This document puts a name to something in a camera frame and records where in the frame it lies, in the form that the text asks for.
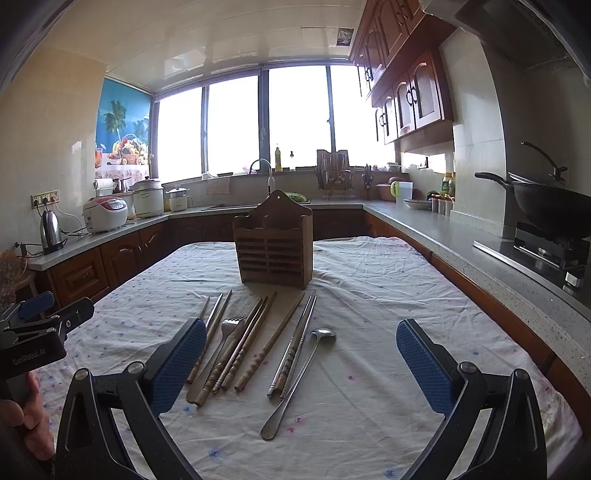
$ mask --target ceiling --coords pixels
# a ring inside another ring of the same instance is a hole
[[[240,67],[346,59],[365,0],[77,0],[44,44],[150,92]]]

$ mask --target rice cooker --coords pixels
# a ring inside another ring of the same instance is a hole
[[[146,178],[134,184],[135,216],[154,217],[164,213],[164,195],[159,179]]]
[[[108,232],[125,224],[127,204],[117,197],[97,197],[84,204],[82,215],[89,232]]]

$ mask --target metal spoon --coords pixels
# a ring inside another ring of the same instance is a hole
[[[331,330],[327,327],[315,328],[314,330],[312,330],[311,333],[312,333],[312,335],[316,335],[316,343],[314,344],[314,348],[312,349],[312,352],[310,353],[308,360],[306,360],[306,363],[301,368],[300,373],[297,375],[297,378],[295,379],[294,384],[291,386],[291,388],[287,392],[287,395],[285,395],[285,398],[281,401],[279,406],[275,409],[275,411],[273,412],[273,415],[271,415],[269,417],[269,420],[267,420],[267,423],[265,423],[265,425],[263,426],[263,428],[261,430],[261,437],[263,438],[263,440],[272,440],[273,438],[275,438],[275,435],[277,435],[277,430],[279,430],[279,424],[281,423],[281,419],[283,418],[283,414],[285,413],[285,409],[287,408],[287,404],[290,402],[291,396],[294,394],[297,384],[300,382],[301,378],[304,376],[306,368],[308,367],[308,364],[312,360],[312,357],[314,356],[314,353],[316,352],[316,349],[318,348],[318,344],[320,343],[320,341],[324,337],[336,337],[336,333],[334,332],[334,330]]]

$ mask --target gray countertop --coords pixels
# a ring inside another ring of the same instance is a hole
[[[474,240],[498,240],[487,232],[425,210],[411,210],[392,202],[363,200],[313,200],[312,209],[363,209],[425,245],[450,265],[498,299],[526,323],[558,355],[591,394],[591,319],[585,318],[550,290],[523,273],[473,246]],[[164,222],[169,218],[244,213],[251,207],[184,212],[135,220],[112,231],[69,240],[59,252],[29,261],[31,270],[46,270],[102,243]]]

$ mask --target gas stove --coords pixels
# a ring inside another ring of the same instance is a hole
[[[575,310],[591,317],[590,243],[552,237],[533,225],[517,222],[515,239],[474,242],[474,246],[543,285]]]

